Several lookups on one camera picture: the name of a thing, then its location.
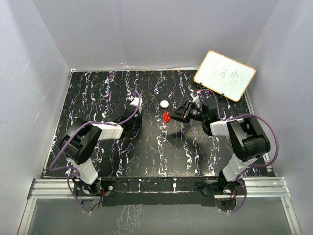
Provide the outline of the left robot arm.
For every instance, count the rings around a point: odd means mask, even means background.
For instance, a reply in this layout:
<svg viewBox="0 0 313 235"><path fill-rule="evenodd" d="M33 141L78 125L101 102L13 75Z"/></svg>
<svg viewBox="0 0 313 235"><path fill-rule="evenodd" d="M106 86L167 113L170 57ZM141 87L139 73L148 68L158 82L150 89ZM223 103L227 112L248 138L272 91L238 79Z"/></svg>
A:
<svg viewBox="0 0 313 235"><path fill-rule="evenodd" d="M113 122L106 124L88 124L84 126L71 140L63 153L69 158L79 176L73 177L75 185L89 195L100 192L101 183L91 155L99 141L119 140L128 138L142 124L141 108L128 105L124 114Z"/></svg>

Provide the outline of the white earbud charging case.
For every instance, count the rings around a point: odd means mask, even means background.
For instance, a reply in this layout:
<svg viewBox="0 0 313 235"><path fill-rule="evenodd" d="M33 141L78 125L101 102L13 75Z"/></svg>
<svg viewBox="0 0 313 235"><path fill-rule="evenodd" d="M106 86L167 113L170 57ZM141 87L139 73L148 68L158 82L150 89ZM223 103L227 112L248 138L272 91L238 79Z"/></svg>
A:
<svg viewBox="0 0 313 235"><path fill-rule="evenodd" d="M160 107L163 108L163 109L166 109L169 107L169 102L167 100L162 100L160 102Z"/></svg>

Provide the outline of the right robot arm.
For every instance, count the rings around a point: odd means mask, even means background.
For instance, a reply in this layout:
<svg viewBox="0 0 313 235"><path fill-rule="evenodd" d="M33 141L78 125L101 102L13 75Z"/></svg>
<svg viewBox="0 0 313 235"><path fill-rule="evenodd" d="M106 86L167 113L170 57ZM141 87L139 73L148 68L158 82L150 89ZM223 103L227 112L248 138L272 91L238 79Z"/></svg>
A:
<svg viewBox="0 0 313 235"><path fill-rule="evenodd" d="M164 113L163 119L165 122L173 119L182 123L191 120L199 121L208 136L230 138L233 150L231 159L220 171L217 181L196 183L196 187L202 192L210 190L230 194L243 182L243 171L271 149L270 142L257 118L247 116L234 120L221 120L217 106L203 104L198 108L191 101L186 101L176 110Z"/></svg>

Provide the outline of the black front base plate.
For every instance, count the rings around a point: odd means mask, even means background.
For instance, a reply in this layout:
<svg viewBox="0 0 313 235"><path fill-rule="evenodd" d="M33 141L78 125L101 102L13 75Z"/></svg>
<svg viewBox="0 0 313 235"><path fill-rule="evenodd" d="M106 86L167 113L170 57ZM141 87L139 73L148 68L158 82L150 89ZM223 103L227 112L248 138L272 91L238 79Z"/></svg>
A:
<svg viewBox="0 0 313 235"><path fill-rule="evenodd" d="M196 187L197 182L213 183L218 177L104 177L100 178L100 191L89 195L74 184L74 193L83 201L97 199L103 207L122 205L201 205L222 209L236 206L236 198L243 196L245 190L240 183L235 190L223 192Z"/></svg>

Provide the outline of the red ball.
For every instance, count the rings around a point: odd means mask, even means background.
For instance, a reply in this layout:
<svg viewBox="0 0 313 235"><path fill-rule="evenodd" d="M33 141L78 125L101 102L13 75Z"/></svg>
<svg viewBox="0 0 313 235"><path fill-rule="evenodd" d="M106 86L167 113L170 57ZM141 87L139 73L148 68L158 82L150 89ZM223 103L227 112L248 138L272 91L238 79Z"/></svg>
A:
<svg viewBox="0 0 313 235"><path fill-rule="evenodd" d="M169 116L170 112L166 112L163 114L163 120L165 123L168 123L171 120L171 117Z"/></svg>

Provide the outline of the small whiteboard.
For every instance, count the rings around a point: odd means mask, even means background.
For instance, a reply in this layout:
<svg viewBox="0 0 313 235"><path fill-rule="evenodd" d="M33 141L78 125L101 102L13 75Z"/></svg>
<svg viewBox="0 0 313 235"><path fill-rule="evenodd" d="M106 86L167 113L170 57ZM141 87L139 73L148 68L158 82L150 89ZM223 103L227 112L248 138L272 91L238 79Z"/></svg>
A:
<svg viewBox="0 0 313 235"><path fill-rule="evenodd" d="M194 82L238 102L256 69L210 50L194 76Z"/></svg>

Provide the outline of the aluminium frame rail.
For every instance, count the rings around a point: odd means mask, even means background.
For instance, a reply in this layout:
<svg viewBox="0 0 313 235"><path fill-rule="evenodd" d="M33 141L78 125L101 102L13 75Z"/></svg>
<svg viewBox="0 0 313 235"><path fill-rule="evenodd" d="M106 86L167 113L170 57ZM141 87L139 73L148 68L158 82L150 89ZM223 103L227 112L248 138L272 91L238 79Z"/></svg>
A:
<svg viewBox="0 0 313 235"><path fill-rule="evenodd" d="M120 205L202 205L217 206L218 200L248 197L279 197L292 234L301 234L291 195L283 177L243 177L229 193L218 191L216 177L104 177L92 194L77 180L35 179L27 197L18 234L27 234L39 199L75 199L79 203L97 200L103 207Z"/></svg>

